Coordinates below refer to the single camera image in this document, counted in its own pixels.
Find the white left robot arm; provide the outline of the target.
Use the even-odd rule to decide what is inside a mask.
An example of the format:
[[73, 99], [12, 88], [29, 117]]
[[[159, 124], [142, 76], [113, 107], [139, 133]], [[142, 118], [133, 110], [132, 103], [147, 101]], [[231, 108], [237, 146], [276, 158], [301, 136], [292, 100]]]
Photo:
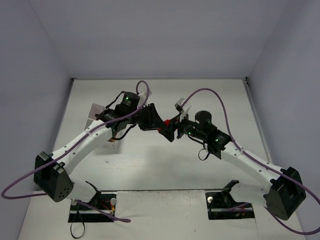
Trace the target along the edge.
[[93, 150], [109, 140], [118, 141], [117, 134], [127, 126], [138, 126], [142, 131], [156, 130], [168, 140], [174, 139], [169, 123], [160, 118], [153, 103], [147, 104], [148, 92], [139, 94], [124, 91], [119, 104], [96, 114], [93, 122], [66, 146], [52, 152], [41, 152], [35, 158], [33, 181], [54, 202], [64, 199], [88, 203], [100, 191], [90, 182], [71, 179], [77, 165]]

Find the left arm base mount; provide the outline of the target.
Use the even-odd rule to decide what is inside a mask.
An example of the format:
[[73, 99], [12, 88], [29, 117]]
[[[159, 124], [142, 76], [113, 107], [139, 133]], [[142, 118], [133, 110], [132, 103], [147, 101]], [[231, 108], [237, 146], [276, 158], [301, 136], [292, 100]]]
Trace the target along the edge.
[[71, 199], [68, 222], [70, 235], [79, 240], [86, 233], [86, 223], [131, 223], [132, 220], [116, 216], [117, 194], [104, 193], [95, 185], [86, 181], [75, 192], [84, 199]]

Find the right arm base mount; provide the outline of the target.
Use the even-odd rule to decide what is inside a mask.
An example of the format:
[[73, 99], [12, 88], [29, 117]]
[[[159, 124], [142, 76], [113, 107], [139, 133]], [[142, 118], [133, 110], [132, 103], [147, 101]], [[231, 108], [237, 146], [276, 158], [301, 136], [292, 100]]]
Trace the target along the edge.
[[231, 191], [238, 180], [232, 180], [220, 191], [207, 191], [205, 193], [207, 216], [215, 220], [242, 220], [254, 219], [255, 213], [251, 203], [236, 202]]

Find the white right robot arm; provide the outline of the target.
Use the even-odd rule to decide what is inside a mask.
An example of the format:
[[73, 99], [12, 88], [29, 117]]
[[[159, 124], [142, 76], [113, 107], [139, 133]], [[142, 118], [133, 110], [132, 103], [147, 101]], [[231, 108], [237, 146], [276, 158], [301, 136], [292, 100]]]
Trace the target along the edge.
[[306, 199], [296, 169], [284, 169], [260, 158], [252, 160], [244, 148], [236, 146], [228, 134], [212, 124], [212, 115], [208, 111], [197, 112], [195, 120], [191, 121], [187, 111], [181, 110], [176, 125], [178, 138], [187, 135], [201, 144], [207, 155], [214, 155], [254, 178], [260, 186], [256, 193], [249, 193], [251, 200], [266, 207], [279, 219], [287, 221]]

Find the red long lego brick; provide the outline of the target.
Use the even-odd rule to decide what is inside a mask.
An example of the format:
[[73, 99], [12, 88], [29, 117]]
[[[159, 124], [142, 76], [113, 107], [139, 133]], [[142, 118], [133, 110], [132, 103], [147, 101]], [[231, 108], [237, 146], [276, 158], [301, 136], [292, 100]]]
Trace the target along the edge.
[[167, 120], [164, 121], [164, 124], [168, 127], [169, 124], [170, 124], [170, 121], [171, 121], [170, 119], [167, 119]]

